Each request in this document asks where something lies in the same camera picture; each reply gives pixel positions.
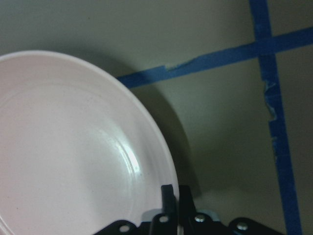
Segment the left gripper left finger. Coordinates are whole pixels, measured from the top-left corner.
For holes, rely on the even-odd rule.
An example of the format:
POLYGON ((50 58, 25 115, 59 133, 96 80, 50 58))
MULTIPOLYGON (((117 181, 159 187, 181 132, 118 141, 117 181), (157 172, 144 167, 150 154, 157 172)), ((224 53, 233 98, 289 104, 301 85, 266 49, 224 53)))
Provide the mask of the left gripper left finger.
POLYGON ((166 214, 177 213, 177 201, 172 185, 161 186, 162 212, 166 214))

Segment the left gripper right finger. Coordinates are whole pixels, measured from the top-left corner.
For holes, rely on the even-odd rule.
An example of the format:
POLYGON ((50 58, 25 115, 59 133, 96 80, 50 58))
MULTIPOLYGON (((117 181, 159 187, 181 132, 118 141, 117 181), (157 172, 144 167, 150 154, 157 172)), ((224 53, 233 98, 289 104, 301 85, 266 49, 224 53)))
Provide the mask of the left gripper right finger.
POLYGON ((179 216, 189 217, 196 212, 191 189, 187 185, 179 185, 179 216))

